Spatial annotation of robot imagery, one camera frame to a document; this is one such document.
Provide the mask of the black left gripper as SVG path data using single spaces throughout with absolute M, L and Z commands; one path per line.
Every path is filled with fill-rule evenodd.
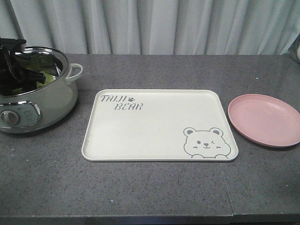
M 30 72 L 25 76 L 23 68 L 17 62 L 15 53 L 23 51 L 25 39 L 0 38 L 0 92 L 12 93 L 21 89 L 28 92 L 37 89 L 37 82 L 44 84 L 44 73 Z

